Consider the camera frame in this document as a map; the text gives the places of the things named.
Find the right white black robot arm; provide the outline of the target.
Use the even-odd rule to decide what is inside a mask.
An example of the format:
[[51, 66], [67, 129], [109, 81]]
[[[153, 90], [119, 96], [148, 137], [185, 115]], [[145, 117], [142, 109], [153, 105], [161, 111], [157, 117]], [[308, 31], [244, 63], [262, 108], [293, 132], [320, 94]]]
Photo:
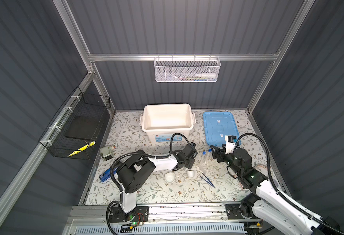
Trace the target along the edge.
[[338, 223], [313, 213], [281, 192], [276, 183], [252, 166], [245, 149], [211, 146], [213, 159], [224, 162], [235, 173], [241, 185], [250, 190], [239, 206], [244, 218], [258, 217], [286, 235], [341, 235]]

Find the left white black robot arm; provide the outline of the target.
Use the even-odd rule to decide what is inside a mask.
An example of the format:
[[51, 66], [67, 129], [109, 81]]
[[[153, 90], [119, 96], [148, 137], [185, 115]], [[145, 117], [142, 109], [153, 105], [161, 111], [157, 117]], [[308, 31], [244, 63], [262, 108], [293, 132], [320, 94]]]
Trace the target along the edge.
[[136, 193], [154, 173], [159, 171], [177, 171], [181, 168], [191, 169], [197, 156], [196, 144], [190, 142], [183, 149], [172, 150], [166, 156], [146, 154], [139, 150], [124, 154], [121, 159], [128, 157], [116, 169], [116, 176], [111, 173], [111, 179], [120, 192], [120, 208], [124, 213], [130, 213], [136, 208]]

